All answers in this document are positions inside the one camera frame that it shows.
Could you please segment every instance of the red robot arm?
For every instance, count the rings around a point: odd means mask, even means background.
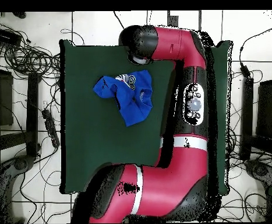
[[[107,167],[100,185],[87,188],[95,192],[89,223],[121,223],[130,214],[195,220],[207,193],[208,109],[203,45],[193,31],[154,26],[128,27],[119,39],[129,48],[129,57],[139,64],[171,60],[177,70],[177,64],[182,63],[182,76],[177,76],[175,82],[178,93],[171,96],[175,124],[171,137],[161,136],[159,152],[160,159],[165,142],[174,139],[172,158],[167,167],[158,167],[159,159],[155,167]]]

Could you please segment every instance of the floor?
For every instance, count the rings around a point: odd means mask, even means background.
[[[130,25],[145,25],[146,10],[116,12],[124,27]],[[179,27],[198,30],[199,14],[198,10],[194,11],[171,11],[171,15],[179,16]],[[148,10],[148,24],[151,25],[166,25],[167,11]],[[60,39],[73,39],[76,45],[83,43],[88,46],[115,46],[118,42],[119,33],[122,30],[120,23],[114,16],[113,12],[27,12],[27,18],[19,19],[13,16],[12,13],[5,13],[0,18],[0,23],[11,27],[14,30],[20,30],[27,34],[31,41],[31,46],[42,47],[49,50],[52,55],[59,53]],[[242,43],[255,34],[272,27],[272,10],[204,10],[202,11],[202,30],[208,32],[214,43],[217,44],[221,40],[232,40],[234,42],[232,52],[232,70],[239,72],[239,49]],[[77,34],[61,33],[62,29],[73,30]],[[245,64],[249,70],[254,71],[255,82],[261,80],[272,79],[272,31],[262,36],[255,37],[245,44],[242,51],[241,60],[246,61]],[[232,107],[231,114],[241,108],[241,89],[242,75],[234,77],[232,81]],[[51,101],[50,85],[56,82],[55,78],[46,79],[40,83],[39,92],[39,108],[43,109],[48,102]],[[254,100],[257,100],[257,87],[259,83],[254,84]],[[26,129],[26,109],[21,105],[21,102],[26,105],[27,83],[23,80],[14,80],[13,94],[13,112],[17,116],[20,125]],[[55,98],[60,102],[59,92]],[[257,110],[257,104],[254,104],[254,111]],[[56,128],[59,128],[60,107],[58,105],[52,108],[52,115],[56,119]],[[231,127],[237,135],[239,135],[240,118],[239,114],[233,114],[231,117]],[[256,117],[254,117],[254,127],[256,126]],[[47,137],[45,131],[44,120],[39,118],[39,134],[38,140],[42,141]],[[8,134],[14,130],[19,130],[17,122],[11,127],[1,127],[0,134]],[[0,161],[7,160],[14,156],[18,151],[24,149],[24,145],[19,145],[14,148],[3,150],[0,152]],[[53,152],[53,147],[49,138],[45,139],[42,144],[41,157],[50,155]],[[71,208],[76,194],[62,195],[59,192],[60,184],[60,169],[61,169],[61,151],[51,156],[49,159],[36,164],[27,174],[24,182],[23,193],[32,201],[36,202],[37,210],[30,219],[30,223],[45,222],[51,223],[69,223],[71,217]],[[31,217],[35,210],[35,205],[26,200],[19,193],[19,186],[23,181],[23,176],[19,176],[13,187],[13,210],[16,216],[24,216],[26,222]],[[233,166],[229,173],[229,184],[231,186],[230,193],[223,197],[222,208],[218,215],[220,218],[227,218],[232,222],[248,222],[248,217],[253,222],[263,221],[262,212],[265,211],[265,200],[253,195],[247,199],[249,204],[248,216],[242,208],[242,199],[250,193],[259,193],[264,195],[263,187],[260,183],[250,178],[244,171],[244,166]]]

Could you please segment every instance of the power strip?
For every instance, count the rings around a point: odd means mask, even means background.
[[[45,119],[45,128],[48,131],[48,134],[51,138],[52,145],[54,148],[58,148],[60,146],[60,141],[57,136],[55,123],[54,123],[54,119],[52,117],[52,114],[47,109],[43,110],[41,113],[43,114],[43,118]]]

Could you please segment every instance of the blue cloth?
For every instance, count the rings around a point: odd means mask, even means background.
[[[147,118],[152,108],[151,76],[147,70],[117,76],[103,76],[93,87],[101,98],[114,97],[126,126]]]

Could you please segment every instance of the green table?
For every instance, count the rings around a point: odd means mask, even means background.
[[[93,174],[103,163],[137,163],[152,166],[160,148],[160,132],[165,102],[171,97],[170,61],[155,61],[150,65],[133,65],[127,60],[125,47],[72,46],[63,41],[65,53],[65,140],[62,140],[62,193],[83,191]],[[217,105],[220,122],[218,136],[218,177],[224,193],[225,115],[227,98],[226,41],[213,48],[217,81]],[[152,77],[153,108],[148,118],[126,127],[114,99],[101,99],[93,86],[104,75],[117,76],[146,69]]]

